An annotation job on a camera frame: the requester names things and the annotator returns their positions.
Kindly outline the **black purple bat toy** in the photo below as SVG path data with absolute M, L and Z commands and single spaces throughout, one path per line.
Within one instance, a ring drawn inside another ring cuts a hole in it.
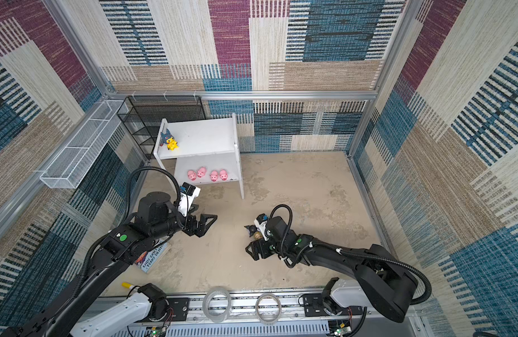
M 255 235 L 255 233 L 257 233 L 258 229 L 255 225 L 250 225 L 250 226 L 244 226 L 248 233 L 249 233 L 249 237 L 253 237 Z

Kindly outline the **pink pig toy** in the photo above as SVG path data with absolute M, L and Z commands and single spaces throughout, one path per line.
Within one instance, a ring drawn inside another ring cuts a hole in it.
M 218 182 L 221 180 L 220 173 L 218 171 L 211 171 L 210 179 L 212 182 Z
M 206 176 L 206 174 L 207 174 L 207 168 L 206 167 L 200 167 L 197 170 L 197 177 L 198 178 L 204 178 L 204 176 Z
M 188 177 L 188 179 L 189 179 L 189 180 L 191 180 L 191 181 L 195 181 L 195 180 L 197 179 L 197 173 L 196 173 L 196 171 L 194 171 L 194 170 L 189 170 L 189 171 L 187 172 L 187 177 Z
M 226 181 L 229 178 L 229 175 L 228 175 L 228 173 L 227 173 L 227 171 L 225 169 L 222 169 L 222 170 L 219 171 L 219 178 L 222 181 Z

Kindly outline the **yellow blue pokemon toy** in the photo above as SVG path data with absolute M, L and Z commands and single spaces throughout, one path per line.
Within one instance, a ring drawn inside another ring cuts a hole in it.
M 178 149 L 178 142 L 168 129 L 164 129 L 160 134 L 159 146 L 166 146 L 168 150 L 173 151 Z

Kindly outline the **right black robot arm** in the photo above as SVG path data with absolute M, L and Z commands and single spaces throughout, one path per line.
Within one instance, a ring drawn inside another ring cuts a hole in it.
M 432 295 L 429 279 L 415 267 L 398 261 L 378 244 L 352 249 L 329 244 L 309 234 L 296 234 L 291 220 L 260 214 L 247 229 L 261 234 L 246 252 L 253 260 L 278 256 L 287 268 L 299 264 L 339 272 L 355 279 L 370 304 L 385 318 L 401 323 L 410 306 L 426 302 Z

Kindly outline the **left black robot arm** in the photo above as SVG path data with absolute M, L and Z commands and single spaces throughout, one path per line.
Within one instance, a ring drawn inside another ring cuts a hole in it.
M 144 253 L 169 241 L 174 234 L 203 237 L 218 217 L 194 216 L 197 205 L 188 202 L 186 212 L 178 209 L 181 188 L 175 177 L 162 168 L 176 191 L 172 201 L 165 192 L 152 192 L 140 200 L 135 213 L 97 239 L 88 249 L 79 274 L 47 307 L 19 327 L 8 327 L 2 336 L 72 336 L 80 318 L 101 293 Z

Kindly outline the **white two-tier shelf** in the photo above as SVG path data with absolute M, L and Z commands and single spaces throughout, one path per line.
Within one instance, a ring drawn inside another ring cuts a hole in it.
M 160 134 L 168 129 L 178 142 L 178 149 L 170 151 L 166 146 L 160 147 Z M 242 163 L 237 135 L 237 117 L 235 114 L 222 119 L 204 119 L 191 122 L 169 123 L 165 119 L 159 127 L 159 134 L 153 152 L 155 160 L 164 168 L 165 160 L 175 160 L 174 176 L 179 183 L 193 185 L 212 184 L 211 171 L 225 169 L 229 175 L 226 181 L 217 183 L 238 182 L 240 195 L 244 196 Z M 187 177 L 189 170 L 207 168 L 204 178 L 191 181 Z

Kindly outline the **clear tape roll left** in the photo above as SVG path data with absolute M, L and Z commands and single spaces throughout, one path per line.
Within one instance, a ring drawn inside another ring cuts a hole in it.
M 232 309 L 232 296 L 222 286 L 211 288 L 202 301 L 202 311 L 205 318 L 216 324 L 228 320 L 232 314 Z

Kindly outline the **clear tape roll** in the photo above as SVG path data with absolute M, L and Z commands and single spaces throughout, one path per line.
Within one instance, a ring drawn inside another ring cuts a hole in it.
M 276 324 L 282 314 L 281 301 L 273 293 L 260 295 L 254 308 L 258 321 L 267 326 Z
M 202 301 L 202 311 L 205 318 L 216 324 L 228 320 L 232 314 L 232 309 L 232 296 L 222 286 L 211 288 Z

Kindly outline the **clear tape roll right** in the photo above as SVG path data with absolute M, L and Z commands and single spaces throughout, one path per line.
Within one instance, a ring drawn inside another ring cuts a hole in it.
M 258 321 L 267 326 L 276 324 L 282 314 L 281 301 L 273 293 L 260 295 L 254 308 Z

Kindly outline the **colourful children's book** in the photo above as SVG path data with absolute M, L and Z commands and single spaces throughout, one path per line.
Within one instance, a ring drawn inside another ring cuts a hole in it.
M 157 262 L 165 255 L 167 251 L 167 243 L 153 249 L 152 251 L 143 253 L 134 264 L 144 273 L 148 274 Z

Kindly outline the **yellow white marker pen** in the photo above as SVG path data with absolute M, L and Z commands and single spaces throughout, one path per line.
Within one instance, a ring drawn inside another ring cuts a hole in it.
M 127 288 L 127 289 L 133 289 L 135 288 L 135 285 L 131 284 L 131 283 L 128 283 L 128 282 L 122 282 L 121 283 L 121 286 L 123 286 L 124 288 Z

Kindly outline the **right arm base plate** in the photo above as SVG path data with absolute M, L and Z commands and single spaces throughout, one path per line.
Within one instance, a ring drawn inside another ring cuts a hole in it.
M 335 308 L 329 310 L 324 306 L 320 293 L 304 293 L 299 296 L 298 304 L 303 307 L 305 317 L 329 317 L 329 316 L 350 316 L 362 315 L 364 308 L 361 306 L 350 306 L 348 308 Z

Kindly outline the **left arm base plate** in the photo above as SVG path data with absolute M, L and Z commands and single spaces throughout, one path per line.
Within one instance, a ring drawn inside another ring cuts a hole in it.
M 189 304 L 190 298 L 186 297 L 158 300 L 152 305 L 146 320 L 165 325 L 172 322 L 184 322 L 187 319 Z

